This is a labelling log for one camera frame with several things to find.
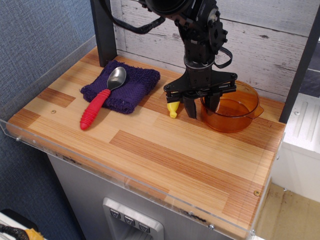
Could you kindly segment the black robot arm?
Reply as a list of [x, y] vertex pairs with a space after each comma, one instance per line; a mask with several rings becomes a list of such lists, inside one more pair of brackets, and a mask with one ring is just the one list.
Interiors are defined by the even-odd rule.
[[236, 91], [236, 73], [213, 70], [216, 55], [232, 53], [223, 47], [223, 29], [215, 0], [141, 0], [150, 12], [174, 21], [184, 45], [184, 74], [164, 86], [168, 103], [181, 102], [190, 118], [197, 117], [195, 100], [205, 98], [216, 111], [223, 94]]

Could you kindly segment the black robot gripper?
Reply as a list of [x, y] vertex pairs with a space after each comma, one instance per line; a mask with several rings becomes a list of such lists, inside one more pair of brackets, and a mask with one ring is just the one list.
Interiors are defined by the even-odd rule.
[[235, 90], [235, 80], [238, 75], [234, 72], [213, 70], [215, 59], [210, 58], [204, 62], [197, 62], [185, 58], [184, 74], [166, 84], [163, 90], [166, 92], [168, 103], [182, 102], [188, 116], [192, 119], [197, 118], [195, 99], [209, 92], [216, 92], [204, 97], [204, 105], [211, 111], [216, 111], [222, 93]]

